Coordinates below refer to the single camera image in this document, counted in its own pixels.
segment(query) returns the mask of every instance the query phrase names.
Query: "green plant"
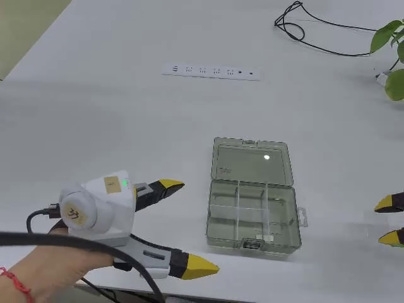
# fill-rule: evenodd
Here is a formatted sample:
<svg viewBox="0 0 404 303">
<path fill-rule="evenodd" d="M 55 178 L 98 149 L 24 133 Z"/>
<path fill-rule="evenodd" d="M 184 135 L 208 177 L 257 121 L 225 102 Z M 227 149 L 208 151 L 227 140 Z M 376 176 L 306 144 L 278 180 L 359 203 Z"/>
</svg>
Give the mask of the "green plant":
<svg viewBox="0 0 404 303">
<path fill-rule="evenodd" d="M 394 20 L 380 28 L 373 36 L 371 54 L 384 46 L 391 39 L 390 45 L 397 45 L 398 59 L 393 67 L 400 61 L 404 63 L 404 19 Z M 398 69 L 389 74 L 384 87 L 391 100 L 404 99 L 404 69 Z"/>
</svg>

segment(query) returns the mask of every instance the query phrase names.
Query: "label sticker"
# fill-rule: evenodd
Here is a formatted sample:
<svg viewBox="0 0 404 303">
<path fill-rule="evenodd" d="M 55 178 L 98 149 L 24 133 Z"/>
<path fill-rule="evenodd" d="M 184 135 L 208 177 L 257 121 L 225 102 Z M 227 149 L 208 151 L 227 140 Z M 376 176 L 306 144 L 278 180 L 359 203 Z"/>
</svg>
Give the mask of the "label sticker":
<svg viewBox="0 0 404 303">
<path fill-rule="evenodd" d="M 273 235 L 264 235 L 264 239 L 263 235 L 256 235 L 255 239 L 264 240 L 265 242 L 273 242 Z"/>
<path fill-rule="evenodd" d="M 107 194 L 120 193 L 121 185 L 119 184 L 118 176 L 114 175 L 112 177 L 105 177 L 105 189 L 107 190 Z"/>
<path fill-rule="evenodd" d="M 63 208 L 65 218 L 71 220 L 74 224 L 83 226 L 87 222 L 87 216 L 80 211 L 72 202 L 67 202 Z"/>
</svg>

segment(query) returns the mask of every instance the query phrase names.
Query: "tan sticker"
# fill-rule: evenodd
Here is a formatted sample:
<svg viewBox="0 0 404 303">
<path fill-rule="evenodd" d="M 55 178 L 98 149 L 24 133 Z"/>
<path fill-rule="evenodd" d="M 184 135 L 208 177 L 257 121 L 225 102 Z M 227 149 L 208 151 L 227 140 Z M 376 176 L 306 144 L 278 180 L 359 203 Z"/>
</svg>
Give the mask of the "tan sticker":
<svg viewBox="0 0 404 303">
<path fill-rule="evenodd" d="M 113 177 L 105 177 L 105 188 L 107 190 L 107 194 L 120 193 L 121 185 L 119 184 L 119 179 L 115 175 Z"/>
<path fill-rule="evenodd" d="M 87 221 L 87 216 L 72 202 L 67 202 L 64 205 L 63 215 L 79 226 L 83 226 Z"/>
</svg>

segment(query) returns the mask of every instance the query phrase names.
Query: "table surface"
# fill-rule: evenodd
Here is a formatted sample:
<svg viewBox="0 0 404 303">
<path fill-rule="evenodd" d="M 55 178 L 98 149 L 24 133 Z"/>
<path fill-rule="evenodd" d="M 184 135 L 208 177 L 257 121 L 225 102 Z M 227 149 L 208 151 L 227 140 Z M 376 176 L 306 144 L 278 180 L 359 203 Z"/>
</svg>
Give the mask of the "table surface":
<svg viewBox="0 0 404 303">
<path fill-rule="evenodd" d="M 0 230 L 24 231 L 60 190 L 126 169 L 134 182 L 179 179 L 184 189 L 136 214 L 133 232 L 221 267 L 192 281 L 159 280 L 169 294 L 248 302 L 402 300 L 402 249 L 377 238 L 400 215 L 373 215 L 403 189 L 404 106 L 374 80 L 395 53 L 331 56 L 273 28 L 281 0 L 73 1 L 0 84 Z M 402 1 L 305 2 L 315 15 L 379 28 Z M 307 39 L 366 52 L 371 33 L 291 19 Z M 259 68 L 262 81 L 162 76 L 165 62 Z M 206 244 L 214 137 L 288 144 L 309 227 L 287 260 L 242 256 Z M 33 222 L 37 232 L 53 224 Z M 11 266 L 30 247 L 0 249 Z M 134 271 L 96 270 L 94 284 L 148 290 Z"/>
</svg>

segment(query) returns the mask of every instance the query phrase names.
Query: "wrist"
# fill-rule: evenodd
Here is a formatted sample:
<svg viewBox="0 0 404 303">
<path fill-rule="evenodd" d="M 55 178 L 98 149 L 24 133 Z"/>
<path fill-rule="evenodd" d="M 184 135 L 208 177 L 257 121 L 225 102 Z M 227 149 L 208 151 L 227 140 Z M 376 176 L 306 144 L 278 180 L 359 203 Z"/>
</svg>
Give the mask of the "wrist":
<svg viewBox="0 0 404 303">
<path fill-rule="evenodd" d="M 31 268 L 29 266 L 27 267 L 24 263 L 18 263 L 10 268 L 9 272 L 14 274 L 18 281 L 25 288 L 30 290 L 29 294 L 35 303 L 44 302 L 52 295 L 49 285 L 46 285 L 47 282 L 40 275 L 38 275 L 39 269 Z M 11 279 L 8 280 L 11 282 L 11 287 L 20 293 L 21 297 L 23 298 L 22 302 L 27 302 L 27 297 L 25 294 L 16 289 Z"/>
<path fill-rule="evenodd" d="M 12 279 L 0 276 L 0 302 L 26 303 L 25 295 L 15 288 Z"/>
</svg>

